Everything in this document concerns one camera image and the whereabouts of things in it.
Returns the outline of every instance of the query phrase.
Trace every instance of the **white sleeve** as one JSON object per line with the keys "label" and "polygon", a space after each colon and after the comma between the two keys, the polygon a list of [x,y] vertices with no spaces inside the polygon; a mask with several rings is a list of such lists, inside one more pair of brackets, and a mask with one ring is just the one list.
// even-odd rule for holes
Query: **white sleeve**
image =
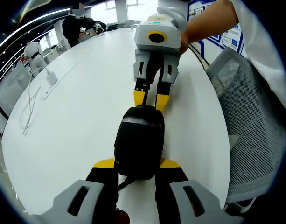
{"label": "white sleeve", "polygon": [[23,56],[24,56],[24,57],[28,56],[26,49],[24,49],[24,51],[23,51]]}
{"label": "white sleeve", "polygon": [[42,49],[41,49],[40,45],[39,45],[39,44],[37,44],[37,47],[38,47],[39,54],[41,54],[41,55],[42,55]]}

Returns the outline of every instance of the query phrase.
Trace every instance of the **round white table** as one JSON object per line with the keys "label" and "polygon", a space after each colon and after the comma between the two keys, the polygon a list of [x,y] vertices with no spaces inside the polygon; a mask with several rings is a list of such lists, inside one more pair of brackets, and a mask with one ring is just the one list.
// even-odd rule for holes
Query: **round white table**
{"label": "round white table", "polygon": [[[47,66],[62,80],[46,99],[46,71],[31,83],[39,90],[31,125],[22,135],[20,114],[28,89],[15,105],[2,138],[13,187],[29,214],[42,214],[61,191],[86,179],[92,166],[114,157],[114,141],[125,112],[134,106],[135,30],[119,29],[68,50]],[[230,148],[216,93],[195,55],[179,61],[179,76],[164,111],[163,157],[182,165],[225,204],[230,179]],[[154,104],[156,81],[148,94]],[[28,109],[22,123],[28,119]],[[155,181],[139,181],[119,193],[118,207],[136,224],[158,223]]]}

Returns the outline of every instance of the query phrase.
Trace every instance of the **red object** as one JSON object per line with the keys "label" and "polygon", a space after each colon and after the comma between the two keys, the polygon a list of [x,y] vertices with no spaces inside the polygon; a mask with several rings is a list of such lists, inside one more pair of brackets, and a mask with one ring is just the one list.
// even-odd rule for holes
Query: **red object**
{"label": "red object", "polygon": [[130,218],[126,212],[117,210],[113,217],[113,224],[130,224]]}

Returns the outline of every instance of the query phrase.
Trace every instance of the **black jacket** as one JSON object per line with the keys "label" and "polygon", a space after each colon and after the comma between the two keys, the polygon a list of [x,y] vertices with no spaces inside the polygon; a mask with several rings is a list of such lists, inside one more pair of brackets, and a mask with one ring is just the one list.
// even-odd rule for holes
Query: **black jacket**
{"label": "black jacket", "polygon": [[102,28],[106,28],[104,23],[100,21],[94,21],[92,18],[82,18],[76,19],[74,16],[67,16],[66,19],[63,21],[62,28],[63,28],[63,35],[68,39],[68,43],[71,47],[77,45],[79,43],[79,33],[81,27],[86,27],[87,29],[95,29],[93,26],[96,22],[99,22]]}

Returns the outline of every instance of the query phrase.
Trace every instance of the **mesh office chair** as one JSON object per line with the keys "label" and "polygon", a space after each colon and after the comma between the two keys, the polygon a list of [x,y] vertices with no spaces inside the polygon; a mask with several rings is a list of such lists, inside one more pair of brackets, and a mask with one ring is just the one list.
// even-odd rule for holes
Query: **mesh office chair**
{"label": "mesh office chair", "polygon": [[[286,149],[283,107],[253,65],[230,48],[222,51],[206,73],[229,135],[227,202],[245,212],[256,197],[268,191]],[[249,199],[253,200],[246,207],[236,203]]]}

